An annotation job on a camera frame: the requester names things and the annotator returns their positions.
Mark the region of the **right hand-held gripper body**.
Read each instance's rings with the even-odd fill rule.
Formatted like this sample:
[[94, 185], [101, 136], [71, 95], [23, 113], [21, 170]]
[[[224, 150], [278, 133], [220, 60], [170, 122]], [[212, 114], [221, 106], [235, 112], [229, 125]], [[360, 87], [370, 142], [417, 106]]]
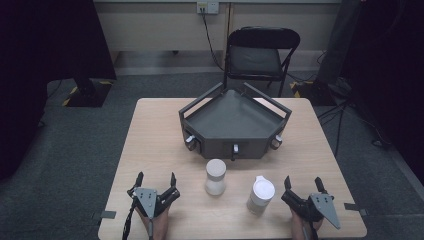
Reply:
[[302, 199], [293, 191], [286, 190], [281, 199], [302, 219], [308, 222], [319, 222], [325, 218], [336, 229], [341, 228], [333, 197], [329, 194], [311, 193], [307, 199]]

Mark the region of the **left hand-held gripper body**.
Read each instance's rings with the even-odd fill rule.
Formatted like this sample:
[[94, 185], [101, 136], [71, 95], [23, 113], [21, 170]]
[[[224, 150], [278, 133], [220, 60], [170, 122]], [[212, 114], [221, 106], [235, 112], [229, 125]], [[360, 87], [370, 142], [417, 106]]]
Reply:
[[153, 219], [170, 207], [180, 197], [180, 192], [176, 187], [170, 187], [162, 194], [158, 194], [156, 189], [135, 187], [128, 190], [128, 195], [135, 200], [144, 217]]

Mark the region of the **white lidded cup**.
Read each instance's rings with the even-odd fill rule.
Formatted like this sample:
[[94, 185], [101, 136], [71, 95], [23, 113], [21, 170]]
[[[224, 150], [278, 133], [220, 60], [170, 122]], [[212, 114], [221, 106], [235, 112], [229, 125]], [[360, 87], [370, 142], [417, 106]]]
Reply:
[[247, 209], [252, 214], [262, 215], [274, 195], [274, 184], [262, 175], [256, 176], [246, 203]]

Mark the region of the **white waisted bottle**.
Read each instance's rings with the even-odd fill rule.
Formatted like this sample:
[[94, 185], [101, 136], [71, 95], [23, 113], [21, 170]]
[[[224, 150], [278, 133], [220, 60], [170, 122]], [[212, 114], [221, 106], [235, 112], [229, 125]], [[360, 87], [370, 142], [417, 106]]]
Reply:
[[221, 159], [211, 159], [206, 164], [207, 178], [205, 181], [205, 191], [213, 196], [224, 193], [226, 184], [224, 181], [226, 174], [226, 164]]

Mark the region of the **grey metal tray bin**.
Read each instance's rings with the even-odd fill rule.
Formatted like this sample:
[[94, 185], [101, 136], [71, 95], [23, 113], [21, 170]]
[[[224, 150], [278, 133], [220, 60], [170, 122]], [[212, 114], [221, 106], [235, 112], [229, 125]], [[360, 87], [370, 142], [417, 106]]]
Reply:
[[282, 145], [291, 110], [250, 84], [217, 84], [179, 110], [184, 143], [206, 159], [260, 159]]

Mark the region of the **person's left hand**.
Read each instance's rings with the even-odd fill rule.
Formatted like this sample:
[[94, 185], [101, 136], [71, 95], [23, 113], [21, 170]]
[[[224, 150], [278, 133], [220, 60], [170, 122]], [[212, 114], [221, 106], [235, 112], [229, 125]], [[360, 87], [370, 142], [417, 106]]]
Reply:
[[[153, 240], [167, 240], [168, 226], [169, 226], [169, 210], [170, 207], [166, 208], [159, 216], [153, 219]], [[139, 214], [146, 231], [149, 229], [149, 218], [143, 216], [142, 211], [136, 209]]]

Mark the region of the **person's right hand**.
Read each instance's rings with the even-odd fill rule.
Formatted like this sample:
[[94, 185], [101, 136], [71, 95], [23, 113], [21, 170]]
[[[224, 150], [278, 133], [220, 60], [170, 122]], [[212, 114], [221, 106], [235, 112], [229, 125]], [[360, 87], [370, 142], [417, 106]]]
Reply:
[[312, 230], [315, 229], [318, 231], [323, 221], [314, 222], [312, 227], [307, 222], [304, 221], [293, 209], [291, 209], [291, 234], [292, 240], [312, 240], [313, 233]]

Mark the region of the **black stand base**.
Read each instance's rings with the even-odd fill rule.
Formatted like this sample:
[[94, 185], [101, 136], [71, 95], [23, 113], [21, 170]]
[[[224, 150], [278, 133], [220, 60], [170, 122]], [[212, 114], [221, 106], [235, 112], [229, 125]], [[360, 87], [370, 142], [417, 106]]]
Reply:
[[112, 81], [100, 80], [90, 81], [89, 86], [83, 90], [74, 87], [64, 100], [63, 106], [100, 108], [103, 106], [112, 86]]
[[315, 81], [294, 81], [290, 88], [296, 98], [306, 98], [313, 106], [334, 106], [335, 100], [327, 84]]

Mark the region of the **black folding chair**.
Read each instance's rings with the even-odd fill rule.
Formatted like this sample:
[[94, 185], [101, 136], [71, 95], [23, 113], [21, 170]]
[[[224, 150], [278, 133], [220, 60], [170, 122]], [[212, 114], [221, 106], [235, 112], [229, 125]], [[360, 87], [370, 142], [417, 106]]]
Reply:
[[296, 31], [281, 27], [247, 26], [233, 31], [226, 45], [224, 87], [228, 78], [267, 81], [267, 87], [279, 82], [280, 97], [300, 40]]

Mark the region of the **black curtain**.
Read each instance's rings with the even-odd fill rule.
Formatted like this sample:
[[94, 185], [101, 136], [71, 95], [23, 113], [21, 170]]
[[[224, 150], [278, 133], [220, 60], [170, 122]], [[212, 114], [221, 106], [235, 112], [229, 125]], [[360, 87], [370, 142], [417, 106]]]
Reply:
[[424, 185], [424, 0], [367, 0], [346, 60], [354, 89]]
[[49, 82], [115, 77], [93, 0], [0, 0], [0, 181], [27, 153]]

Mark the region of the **grey upright column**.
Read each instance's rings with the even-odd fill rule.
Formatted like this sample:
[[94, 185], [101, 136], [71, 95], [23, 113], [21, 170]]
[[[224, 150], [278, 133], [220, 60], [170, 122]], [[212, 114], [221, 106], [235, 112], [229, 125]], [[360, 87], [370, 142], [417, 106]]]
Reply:
[[326, 55], [317, 74], [318, 83], [333, 84], [340, 76], [361, 8], [362, 0], [341, 0]]

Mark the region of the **white wall socket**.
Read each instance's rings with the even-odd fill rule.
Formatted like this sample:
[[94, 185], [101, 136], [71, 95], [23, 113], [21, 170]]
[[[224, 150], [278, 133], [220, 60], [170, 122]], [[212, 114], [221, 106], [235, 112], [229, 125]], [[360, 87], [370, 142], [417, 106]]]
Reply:
[[217, 15], [219, 13], [219, 3], [218, 2], [198, 2], [196, 5], [196, 11], [198, 14]]

